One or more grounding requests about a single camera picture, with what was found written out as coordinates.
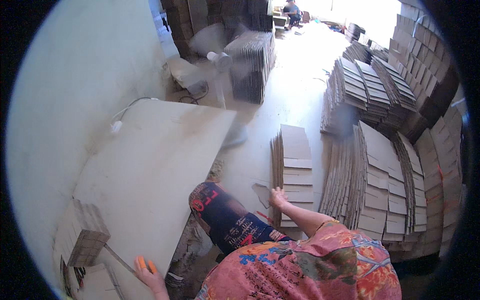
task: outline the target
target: woman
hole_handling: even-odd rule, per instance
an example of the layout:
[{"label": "woman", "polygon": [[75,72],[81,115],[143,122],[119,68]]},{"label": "woman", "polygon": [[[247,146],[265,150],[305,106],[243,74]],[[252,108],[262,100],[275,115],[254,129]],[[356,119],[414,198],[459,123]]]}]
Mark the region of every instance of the woman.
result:
[{"label": "woman", "polygon": [[[294,206],[279,187],[269,201],[308,240],[294,241],[265,224],[217,183],[201,183],[190,194],[195,217],[227,255],[210,271],[197,299],[401,299],[398,277],[379,241]],[[150,273],[141,257],[135,266],[155,298],[168,299],[162,276]]]}]

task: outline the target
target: electrical cable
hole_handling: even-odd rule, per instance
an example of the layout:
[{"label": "electrical cable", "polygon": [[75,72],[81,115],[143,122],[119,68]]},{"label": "electrical cable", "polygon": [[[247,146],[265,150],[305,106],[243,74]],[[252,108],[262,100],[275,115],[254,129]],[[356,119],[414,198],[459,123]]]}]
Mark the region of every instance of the electrical cable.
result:
[{"label": "electrical cable", "polygon": [[184,102],[182,101],[182,99],[184,99],[184,98],[189,98],[189,99],[192,100],[192,101],[190,102],[190,104],[196,104],[196,105],[198,105],[198,100],[205,98],[205,96],[208,94],[208,90],[209,90],[209,87],[208,87],[208,83],[207,83],[207,91],[205,92],[205,94],[204,94],[203,96],[198,97],[198,98],[193,98],[192,96],[183,96],[183,97],[180,97],[180,102],[181,102],[181,103],[184,103]]},{"label": "electrical cable", "polygon": [[124,109],[122,109],[121,111],[119,111],[118,113],[116,113],[116,114],[112,117],[112,120],[110,121],[110,124],[112,125],[113,121],[115,120],[115,118],[116,118],[119,114],[121,114],[121,116],[120,116],[120,118],[119,118],[119,121],[121,121],[121,119],[123,118],[123,116],[125,115],[125,113],[127,112],[127,110],[128,110],[129,108],[131,108],[132,106],[134,106],[135,103],[137,103],[137,101],[142,100],[142,99],[145,99],[146,101],[147,101],[147,100],[158,100],[158,101],[160,101],[160,99],[158,99],[158,98],[150,98],[150,97],[137,98],[137,99],[135,99],[134,101],[130,102],[130,104],[129,104],[127,107],[125,107]]}]

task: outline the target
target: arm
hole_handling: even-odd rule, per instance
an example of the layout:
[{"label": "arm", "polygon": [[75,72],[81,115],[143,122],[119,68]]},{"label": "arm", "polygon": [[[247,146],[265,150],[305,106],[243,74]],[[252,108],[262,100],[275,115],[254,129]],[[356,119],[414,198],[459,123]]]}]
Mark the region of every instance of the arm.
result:
[{"label": "arm", "polygon": [[273,207],[289,216],[308,237],[314,235],[322,223],[334,220],[331,216],[294,206],[279,187],[272,189],[269,201]]}]

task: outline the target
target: seated person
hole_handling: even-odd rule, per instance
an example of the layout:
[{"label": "seated person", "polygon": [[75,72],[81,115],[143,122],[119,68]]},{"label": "seated person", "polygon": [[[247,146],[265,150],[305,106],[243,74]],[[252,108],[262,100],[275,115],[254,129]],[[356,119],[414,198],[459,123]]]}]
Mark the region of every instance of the seated person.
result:
[{"label": "seated person", "polygon": [[295,0],[287,0],[287,2],[288,3],[284,7],[283,12],[290,17],[290,23],[288,25],[288,29],[291,30],[293,24],[296,21],[300,21],[301,15],[300,15],[299,7],[295,4]]}]

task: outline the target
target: finger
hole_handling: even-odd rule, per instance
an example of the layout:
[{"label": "finger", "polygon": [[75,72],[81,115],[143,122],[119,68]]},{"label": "finger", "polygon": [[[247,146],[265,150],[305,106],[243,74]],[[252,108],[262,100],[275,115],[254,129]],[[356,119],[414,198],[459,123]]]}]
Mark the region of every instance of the finger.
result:
[{"label": "finger", "polygon": [[140,264],[140,268],[147,268],[147,265],[145,265],[145,259],[143,256],[139,256],[138,257],[138,263]]},{"label": "finger", "polygon": [[152,261],[148,261],[148,267],[149,267],[150,270],[152,271],[152,274],[155,274],[155,273],[158,272],[158,271],[156,270],[155,264],[154,264]]},{"label": "finger", "polygon": [[135,270],[137,271],[137,274],[140,274],[142,271],[142,268],[140,267],[140,262],[138,261],[138,258],[139,256],[135,257],[133,264],[135,265]]}]

